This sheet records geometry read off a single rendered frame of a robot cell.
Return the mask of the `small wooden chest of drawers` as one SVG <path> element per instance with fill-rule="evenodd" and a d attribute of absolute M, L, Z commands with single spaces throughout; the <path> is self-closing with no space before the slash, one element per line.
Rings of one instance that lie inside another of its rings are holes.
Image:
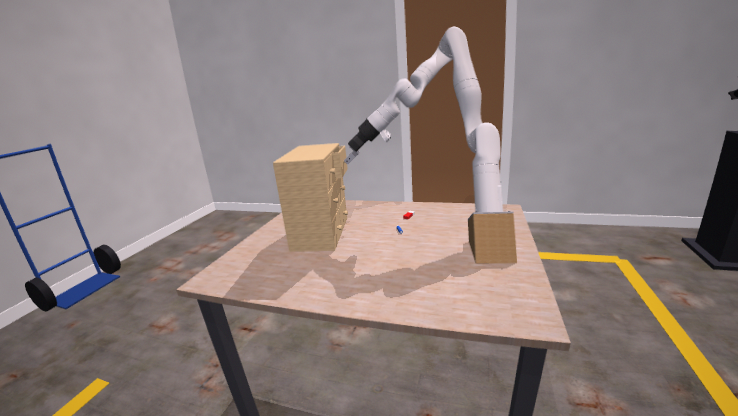
<path fill-rule="evenodd" d="M 324 160 L 339 143 L 306 151 L 309 146 L 298 146 L 273 162 L 288 248 L 335 251 L 328 191 L 337 178 L 327 189 Z"/>

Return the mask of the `light wooden drawer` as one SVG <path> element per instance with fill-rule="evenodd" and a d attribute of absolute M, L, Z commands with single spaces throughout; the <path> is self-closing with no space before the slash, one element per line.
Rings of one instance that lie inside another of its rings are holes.
<path fill-rule="evenodd" d="M 337 210 L 337 212 L 336 212 L 336 214 L 335 214 L 335 216 L 333 218 L 332 228 L 333 228 L 334 243 L 335 243 L 335 248 L 336 248 L 336 245 L 337 245 L 337 242 L 339 240 L 339 237 L 340 237 L 340 234 L 341 234 L 341 230 L 342 230 L 342 225 L 340 223 L 339 210 Z"/>
<path fill-rule="evenodd" d="M 333 183 L 333 182 L 334 182 L 334 180 L 335 180 L 335 173 L 336 173 L 336 170 L 335 170 L 335 168 L 334 168 L 334 164 L 333 164 L 333 156 L 332 156 L 332 154 L 330 154 L 330 155 L 329 155 L 329 156 L 328 156 L 328 157 L 327 157 L 327 158 L 326 158 L 326 159 L 324 160 L 324 165 L 325 165 L 325 173 L 326 173 L 327 189 L 329 189 L 329 188 L 330 188 L 330 186 L 332 185 L 332 183 Z M 333 169 L 332 169 L 332 168 L 333 168 Z"/>
<path fill-rule="evenodd" d="M 335 182 L 330 188 L 330 190 L 328 191 L 328 197 L 329 197 L 329 205 L 330 205 L 331 220 L 332 220 L 338 208 L 338 203 L 339 203 L 339 198 L 337 198 L 337 190 L 336 190 Z"/>
<path fill-rule="evenodd" d="M 338 146 L 333 152 L 333 160 L 334 160 L 334 168 L 336 170 L 335 178 L 343 178 L 344 174 L 347 171 L 347 164 L 344 162 L 344 159 L 346 158 L 346 148 L 345 146 Z M 342 148 L 342 149 L 341 149 Z"/>
<path fill-rule="evenodd" d="M 337 178 L 336 179 L 336 186 L 337 186 L 337 195 L 339 198 L 339 204 L 344 196 L 344 190 L 345 186 L 343 186 L 343 178 Z"/>
<path fill-rule="evenodd" d="M 343 197 L 343 200 L 339 206 L 339 211 L 340 211 L 341 225 L 343 229 L 345 221 L 347 219 L 347 215 L 348 215 L 348 211 L 346 211 L 345 197 Z"/>

